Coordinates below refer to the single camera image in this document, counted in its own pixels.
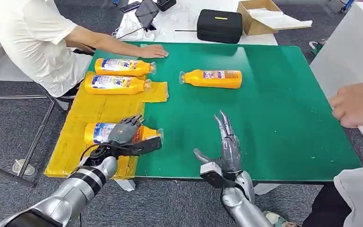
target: black zipper case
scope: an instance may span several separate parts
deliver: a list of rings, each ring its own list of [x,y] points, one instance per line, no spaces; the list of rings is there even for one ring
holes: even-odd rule
[[[236,44],[243,32],[240,13],[203,9],[197,21],[197,38],[200,40]]]

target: bottle label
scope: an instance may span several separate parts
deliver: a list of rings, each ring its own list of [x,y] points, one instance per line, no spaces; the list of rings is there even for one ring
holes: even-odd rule
[[[237,78],[237,71],[204,71],[204,79],[225,79],[225,78]]]
[[[91,85],[93,88],[104,88],[104,89],[122,88],[122,87],[130,87],[130,81],[131,81],[130,77],[95,75],[93,77]]]
[[[94,143],[108,142],[109,133],[111,133],[115,125],[115,123],[97,123],[94,128]]]
[[[126,71],[135,70],[137,61],[123,59],[104,59],[102,61],[102,70]]]

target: phone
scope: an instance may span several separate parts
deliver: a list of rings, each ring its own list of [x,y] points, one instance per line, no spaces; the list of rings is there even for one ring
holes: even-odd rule
[[[133,3],[130,3],[129,5],[125,5],[119,8],[120,11],[122,11],[123,13],[127,13],[132,11],[133,9],[137,9],[140,6],[140,2],[135,1]]]

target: shoe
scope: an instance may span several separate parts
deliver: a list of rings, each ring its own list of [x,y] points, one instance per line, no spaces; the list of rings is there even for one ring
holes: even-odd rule
[[[302,227],[300,224],[286,221],[286,219],[274,212],[264,211],[264,215],[274,227]]]

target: man in white shirt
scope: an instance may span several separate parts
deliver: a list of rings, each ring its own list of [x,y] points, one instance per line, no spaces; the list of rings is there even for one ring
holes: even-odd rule
[[[9,58],[53,97],[82,81],[92,59],[68,46],[142,58],[168,55],[161,45],[141,48],[78,26],[60,15],[53,0],[0,0],[0,43]]]

